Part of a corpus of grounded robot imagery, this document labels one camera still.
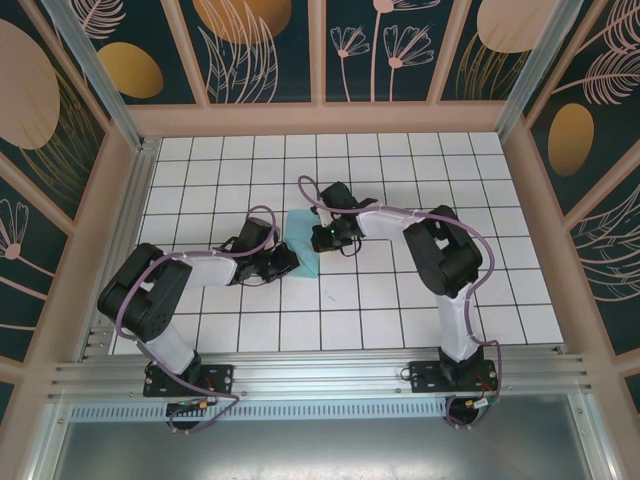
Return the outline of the light blue paper sheet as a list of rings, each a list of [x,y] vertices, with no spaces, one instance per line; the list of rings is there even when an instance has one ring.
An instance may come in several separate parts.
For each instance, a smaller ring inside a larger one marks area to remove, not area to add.
[[[319,274],[319,254],[313,249],[313,227],[320,224],[319,217],[309,210],[290,210],[286,216],[284,241],[299,261],[291,276],[313,279]]]

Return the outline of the aluminium side rail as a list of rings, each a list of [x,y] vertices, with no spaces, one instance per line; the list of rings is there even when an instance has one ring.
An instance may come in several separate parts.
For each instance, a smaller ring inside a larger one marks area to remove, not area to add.
[[[81,363],[94,355],[94,350],[97,355],[108,355],[110,352],[114,325],[98,310],[97,302],[102,290],[135,248],[161,144],[161,137],[146,137],[133,156],[93,290],[89,294],[74,351],[74,363]]]

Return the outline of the aluminium frame post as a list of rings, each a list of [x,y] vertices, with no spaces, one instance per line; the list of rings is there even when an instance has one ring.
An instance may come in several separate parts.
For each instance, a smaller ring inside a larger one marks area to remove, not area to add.
[[[83,32],[72,7],[66,0],[42,0],[52,22],[59,29],[71,52],[87,74],[89,82],[111,115],[127,143],[139,152],[143,137],[136,127],[127,107],[109,78],[97,52]]]
[[[496,122],[495,131],[502,145],[506,143],[524,107],[556,57],[583,2],[584,0],[559,0],[554,7]]]

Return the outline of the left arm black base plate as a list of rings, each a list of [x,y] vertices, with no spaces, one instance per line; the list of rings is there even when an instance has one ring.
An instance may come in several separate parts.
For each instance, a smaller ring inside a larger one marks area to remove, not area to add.
[[[186,398],[196,395],[202,396],[202,393],[196,392],[176,382],[157,365],[149,363],[145,367],[144,373],[145,380],[142,390],[144,397]],[[230,394],[233,385],[233,366],[212,364],[191,366],[180,376],[180,379],[200,389],[206,389],[209,392],[214,391],[216,393]]]

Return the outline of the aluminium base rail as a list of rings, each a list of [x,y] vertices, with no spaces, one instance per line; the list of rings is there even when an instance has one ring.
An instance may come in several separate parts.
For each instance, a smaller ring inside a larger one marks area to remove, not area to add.
[[[584,393],[594,384],[581,356],[550,346],[488,348],[485,355],[501,363],[505,395]],[[434,348],[418,348],[208,354],[202,360],[233,365],[232,391],[243,399],[301,400],[407,396],[411,388],[402,369],[437,357]],[[140,355],[61,363],[46,393],[69,402],[140,401],[146,364]]]

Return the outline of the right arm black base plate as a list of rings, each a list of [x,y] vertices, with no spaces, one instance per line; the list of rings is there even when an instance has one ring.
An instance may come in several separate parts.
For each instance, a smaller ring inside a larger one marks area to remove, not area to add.
[[[495,391],[498,375],[492,360],[467,367],[445,365],[440,361],[409,363],[409,380],[413,393],[480,393],[484,387]]]

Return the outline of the grey metal sheet panel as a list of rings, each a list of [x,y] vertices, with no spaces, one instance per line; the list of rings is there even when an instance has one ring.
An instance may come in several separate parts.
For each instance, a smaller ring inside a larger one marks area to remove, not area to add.
[[[443,417],[165,422],[46,412],[27,476],[41,480],[614,480],[621,468],[594,398],[503,395],[478,424]]]

